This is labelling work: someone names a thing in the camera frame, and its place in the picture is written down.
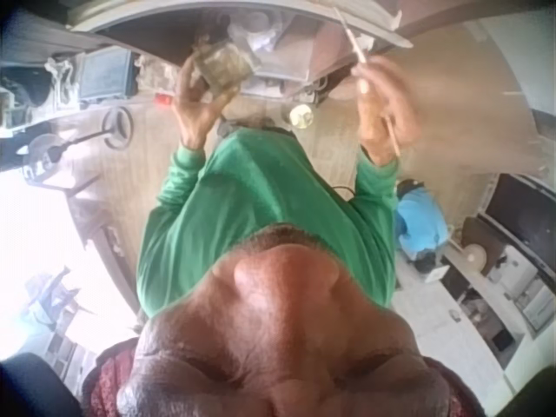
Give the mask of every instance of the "metal frame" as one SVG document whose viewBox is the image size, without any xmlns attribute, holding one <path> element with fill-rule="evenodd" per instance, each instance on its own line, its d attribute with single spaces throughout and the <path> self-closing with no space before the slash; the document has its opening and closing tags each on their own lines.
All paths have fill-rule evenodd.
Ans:
<svg viewBox="0 0 556 417">
<path fill-rule="evenodd" d="M 83 32 L 96 32 L 115 24 L 145 17 L 164 11 L 198 9 L 202 7 L 257 7 L 272 8 L 285 11 L 292 11 L 314 18 L 326 19 L 341 24 L 338 16 L 331 7 L 321 4 L 311 3 L 300 0 L 157 0 L 157 1 L 134 1 L 122 2 L 101 1 L 87 6 L 82 10 L 74 10 L 70 13 L 70 24 L 72 30 Z M 388 13 L 379 4 L 369 2 L 369 7 L 376 10 L 376 20 L 374 22 L 363 20 L 359 17 L 345 14 L 347 24 L 370 36 L 384 39 L 395 46 L 401 48 L 411 48 L 413 44 L 403 36 L 393 32 L 400 21 L 400 14 L 392 17 L 388 21 Z"/>
</svg>

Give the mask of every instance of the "sleeve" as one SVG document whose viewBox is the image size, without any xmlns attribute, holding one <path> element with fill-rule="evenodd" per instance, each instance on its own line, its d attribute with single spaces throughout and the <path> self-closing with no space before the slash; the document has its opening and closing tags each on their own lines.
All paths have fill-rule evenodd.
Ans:
<svg viewBox="0 0 556 417">
<path fill-rule="evenodd" d="M 171 244 L 169 231 L 197 184 L 204 167 L 203 150 L 180 147 L 172 156 L 169 172 L 158 196 L 159 205 L 147 219 L 137 267 L 137 295 L 142 308 L 151 316 L 167 294 L 169 277 L 162 276 L 166 248 Z"/>
<path fill-rule="evenodd" d="M 373 230 L 375 240 L 394 258 L 394 210 L 398 161 L 377 167 L 360 149 L 355 177 L 355 196 L 350 204 L 362 220 Z"/>
</svg>

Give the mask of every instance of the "green sweatshirt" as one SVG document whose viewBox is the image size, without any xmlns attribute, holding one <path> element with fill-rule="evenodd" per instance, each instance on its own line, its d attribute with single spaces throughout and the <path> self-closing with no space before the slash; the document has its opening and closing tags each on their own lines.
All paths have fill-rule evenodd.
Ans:
<svg viewBox="0 0 556 417">
<path fill-rule="evenodd" d="M 152 317 L 186 295 L 236 243 L 277 222 L 318 235 L 367 296 L 386 306 L 394 292 L 397 162 L 375 167 L 360 151 L 355 197 L 344 201 L 290 136 L 240 129 L 205 162 L 180 148 L 149 215 L 137 293 Z"/>
</svg>

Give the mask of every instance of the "white wall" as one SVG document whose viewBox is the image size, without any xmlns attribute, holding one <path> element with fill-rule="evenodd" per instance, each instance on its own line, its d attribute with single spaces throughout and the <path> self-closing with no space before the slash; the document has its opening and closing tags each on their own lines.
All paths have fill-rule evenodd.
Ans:
<svg viewBox="0 0 556 417">
<path fill-rule="evenodd" d="M 480 20 L 512 68 L 529 106 L 553 115 L 555 10 L 550 6 Z"/>
</svg>

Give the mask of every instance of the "floor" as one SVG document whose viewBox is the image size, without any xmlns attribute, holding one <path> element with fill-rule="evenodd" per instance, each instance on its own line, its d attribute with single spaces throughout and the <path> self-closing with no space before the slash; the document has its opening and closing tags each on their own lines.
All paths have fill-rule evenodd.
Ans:
<svg viewBox="0 0 556 417">
<path fill-rule="evenodd" d="M 543 165 L 542 154 L 532 142 L 533 119 L 524 97 L 502 94 L 519 88 L 491 41 L 477 41 L 461 25 L 413 41 L 412 50 L 389 54 L 408 73 L 423 120 L 423 138 L 402 155 L 400 175 L 425 181 L 447 222 L 458 228 L 475 214 L 492 174 L 535 174 Z M 167 108 L 146 102 L 129 109 L 136 132 L 127 150 L 116 152 L 91 141 L 70 149 L 68 157 L 74 175 L 102 173 L 91 194 L 105 201 L 135 268 L 142 229 L 179 138 Z M 58 128 L 86 135 L 98 128 L 102 116 L 102 111 L 82 113 L 60 121 Z M 237 97 L 225 116 L 269 116 L 283 123 L 280 104 L 245 97 Z M 333 186 L 353 187 L 357 125 L 353 99 L 328 100 L 315 111 L 311 127 L 295 131 L 316 171 Z M 208 153 L 214 139 L 212 132 Z"/>
</svg>

